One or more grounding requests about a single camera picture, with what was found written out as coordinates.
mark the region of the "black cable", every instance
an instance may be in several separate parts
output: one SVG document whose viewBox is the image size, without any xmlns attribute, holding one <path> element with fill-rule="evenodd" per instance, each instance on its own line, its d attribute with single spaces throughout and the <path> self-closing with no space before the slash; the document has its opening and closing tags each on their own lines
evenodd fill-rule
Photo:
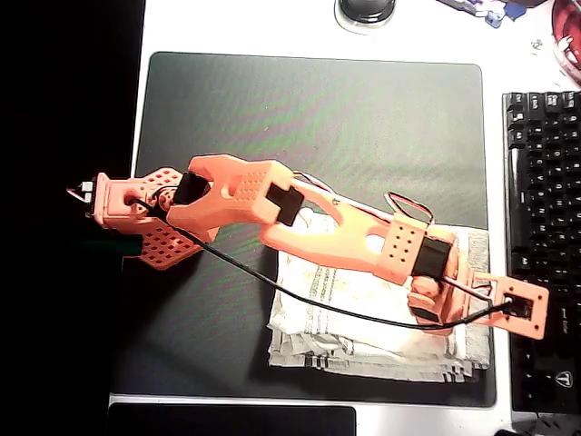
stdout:
<svg viewBox="0 0 581 436">
<path fill-rule="evenodd" d="M 152 198 L 157 198 L 160 196 L 160 194 L 162 193 L 162 191 L 166 188 L 179 188 L 180 186 L 177 184 L 166 184 L 164 186 L 160 186 L 159 188 L 157 188 L 153 193 L 152 193 Z"/>
<path fill-rule="evenodd" d="M 455 326 L 460 325 L 460 324 L 467 324 L 469 322 L 473 322 L 473 321 L 477 320 L 478 318 L 482 318 L 483 316 L 490 315 L 493 312 L 502 311 L 503 309 L 508 307 L 510 304 L 512 304 L 512 302 L 504 302 L 504 303 L 496 305 L 496 306 L 490 306 L 487 309 L 484 309 L 482 311 L 474 312 L 471 315 L 467 316 L 466 318 L 461 318 L 461 319 L 453 321 L 453 322 L 445 322 L 442 325 L 439 325 L 439 324 L 409 324 L 407 322 L 384 320 L 382 318 L 376 318 L 374 316 L 364 315 L 363 313 L 346 311 L 346 310 L 341 309 L 339 307 L 329 306 L 328 304 L 325 304 L 324 302 L 316 302 L 314 300 L 311 300 L 311 299 L 308 299 L 305 297 L 301 297 L 300 295 L 298 295 L 292 291 L 289 291 L 286 288 L 283 288 L 282 286 L 280 286 L 278 283 L 276 283 L 275 281 L 273 281 L 271 278 L 267 277 L 266 275 L 264 275 L 258 271 L 253 270 L 250 266 L 245 265 L 244 263 L 237 261 L 236 259 L 234 259 L 233 257 L 230 257 L 226 253 L 222 253 L 221 251 L 216 250 L 211 245 L 209 245 L 208 243 L 205 243 L 204 241 L 197 238 L 193 234 L 172 226 L 171 224 L 167 223 L 167 221 L 165 221 L 163 218 L 160 218 L 160 219 L 165 224 L 172 227 L 174 229 L 174 231 L 181 234 L 183 237 L 189 239 L 193 243 L 200 245 L 207 252 L 222 259 L 223 261 L 229 263 L 230 265 L 233 265 L 236 268 L 243 270 L 245 273 L 257 278 L 258 280 L 261 280 L 261 281 L 269 284 L 273 288 L 277 289 L 278 291 L 280 291 L 282 293 L 289 295 L 292 298 L 299 300 L 300 302 L 304 302 L 305 304 L 311 304 L 313 306 L 319 307 L 321 309 L 325 309 L 327 311 L 341 313 L 343 315 L 352 316 L 354 318 L 359 318 L 359 319 L 364 320 L 364 321 L 379 322 L 382 324 L 393 325 L 396 327 L 403 327 L 406 329 L 413 329 L 413 330 L 424 330 L 424 331 L 446 330 L 446 329 L 449 329 L 451 327 L 455 327 Z"/>
<path fill-rule="evenodd" d="M 144 202 L 143 200 L 140 200 L 139 198 L 132 198 L 129 201 L 129 204 L 133 204 L 133 203 L 137 203 L 140 204 L 141 206 L 143 206 L 145 209 L 147 209 L 147 212 L 149 213 L 154 213 L 154 209 L 153 206 L 150 206 L 149 204 L 147 204 L 146 202 Z"/>
</svg>

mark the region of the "folded towel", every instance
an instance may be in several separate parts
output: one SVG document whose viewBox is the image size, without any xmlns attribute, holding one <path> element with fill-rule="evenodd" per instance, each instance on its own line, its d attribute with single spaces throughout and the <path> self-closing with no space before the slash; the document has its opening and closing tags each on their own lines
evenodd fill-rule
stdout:
<svg viewBox="0 0 581 436">
<path fill-rule="evenodd" d="M 328 215 L 302 209 L 293 227 L 331 233 Z M 488 270 L 487 231 L 448 227 L 461 255 L 477 271 Z M 379 318 L 415 323 L 407 286 L 367 272 L 318 266 L 279 252 L 278 283 L 312 300 Z M 473 304 L 472 312 L 482 308 Z M 414 382 L 463 382 L 490 363 L 489 328 L 459 325 L 448 337 L 368 322 L 299 302 L 276 292 L 269 328 L 269 364 Z"/>
</svg>

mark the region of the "black keyboard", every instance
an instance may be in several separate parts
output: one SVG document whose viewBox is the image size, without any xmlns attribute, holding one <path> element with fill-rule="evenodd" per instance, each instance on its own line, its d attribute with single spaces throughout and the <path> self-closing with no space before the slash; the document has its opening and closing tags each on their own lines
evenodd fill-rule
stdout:
<svg viewBox="0 0 581 436">
<path fill-rule="evenodd" d="M 516 411 L 580 413 L 581 94 L 503 95 L 508 275 L 549 290 L 545 339 L 511 335 Z"/>
</svg>

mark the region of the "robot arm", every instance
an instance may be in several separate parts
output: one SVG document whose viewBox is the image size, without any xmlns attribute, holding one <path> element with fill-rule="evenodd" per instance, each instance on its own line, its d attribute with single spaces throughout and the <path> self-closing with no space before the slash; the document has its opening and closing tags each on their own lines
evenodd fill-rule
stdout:
<svg viewBox="0 0 581 436">
<path fill-rule="evenodd" d="M 140 234 L 139 258 L 159 270 L 202 249 L 183 231 L 210 243 L 220 227 L 256 223 L 262 243 L 310 262 L 372 273 L 398 285 L 411 277 L 409 309 L 419 324 L 466 318 L 476 298 L 489 305 L 511 301 L 510 310 L 475 322 L 543 338 L 547 289 L 474 272 L 458 258 L 454 233 L 410 217 L 395 203 L 394 214 L 384 213 L 342 197 L 319 181 L 305 183 L 298 174 L 276 161 L 200 156 L 191 160 L 185 174 L 161 168 L 143 178 L 112 181 L 99 173 L 89 200 L 102 227 Z M 334 233 L 305 234 L 291 227 L 305 200 L 333 217 L 338 224 Z M 380 252 L 369 248 L 370 235 L 385 241 Z M 478 292 L 480 282 L 489 283 L 488 295 Z"/>
</svg>

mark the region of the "desk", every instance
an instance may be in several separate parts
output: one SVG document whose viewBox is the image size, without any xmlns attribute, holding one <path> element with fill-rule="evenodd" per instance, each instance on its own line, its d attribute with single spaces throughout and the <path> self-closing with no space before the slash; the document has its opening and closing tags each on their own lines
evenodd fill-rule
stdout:
<svg viewBox="0 0 581 436">
<path fill-rule="evenodd" d="M 149 57 L 157 51 L 273 55 L 343 59 L 477 64 L 482 69 L 487 166 L 487 208 L 491 271 L 506 272 L 504 176 L 500 96 L 510 91 L 577 89 L 558 72 L 550 46 L 548 5 L 528 11 L 499 29 L 434 0 L 399 0 L 387 25 L 373 35 L 338 26 L 334 0 L 248 2 L 223 0 L 217 16 L 212 2 L 150 0 L 146 6 L 137 104 L 133 168 L 142 119 Z M 533 54 L 531 41 L 540 39 Z M 512 421 L 508 337 L 495 330 L 497 402 L 488 409 L 454 409 L 377 403 L 352 403 L 358 434 L 433 434 L 491 436 Z M 252 402 L 304 404 L 308 401 L 222 400 L 112 395 L 111 402 Z"/>
</svg>

